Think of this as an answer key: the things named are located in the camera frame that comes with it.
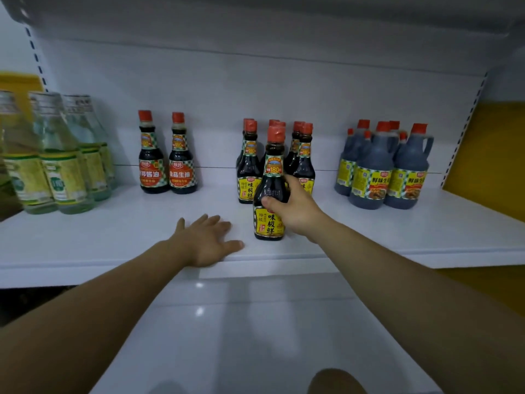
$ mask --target hand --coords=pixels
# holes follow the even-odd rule
[[[312,237],[315,228],[321,219],[328,216],[319,208],[312,196],[304,190],[297,178],[285,174],[285,179],[290,188],[288,203],[265,196],[261,200],[263,206],[276,212],[286,228],[315,242]]]
[[[182,255],[186,265],[209,267],[228,254],[241,250],[242,241],[222,241],[232,227],[228,221],[220,221],[220,216],[208,218],[203,214],[192,225],[185,227],[184,218],[179,219],[175,233],[164,241],[168,254]]]

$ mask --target forearm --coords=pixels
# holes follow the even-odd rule
[[[525,390],[523,318],[331,218],[310,236],[447,394]]]
[[[161,242],[0,330],[2,390],[89,392],[149,304],[182,269],[182,257],[179,263],[165,262],[162,246]]]

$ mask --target person's right arm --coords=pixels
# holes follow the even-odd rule
[[[525,393],[525,318],[338,223],[296,178],[286,179],[289,202],[266,197],[263,205],[324,250],[443,392]]]

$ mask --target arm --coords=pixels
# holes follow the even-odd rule
[[[390,334],[447,394],[525,392],[525,319],[340,224],[287,176],[288,204],[263,198],[318,243]]]
[[[185,228],[181,218],[167,241],[0,329],[2,392],[89,393],[183,267],[212,265],[244,246],[220,241],[231,224],[219,220],[203,215]]]

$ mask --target person's left hand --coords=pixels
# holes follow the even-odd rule
[[[218,215],[208,218],[204,214],[188,227],[181,218],[175,233],[165,241],[166,251],[184,256],[188,266],[208,267],[244,247],[242,241],[222,240],[231,227],[230,222],[220,221]]]

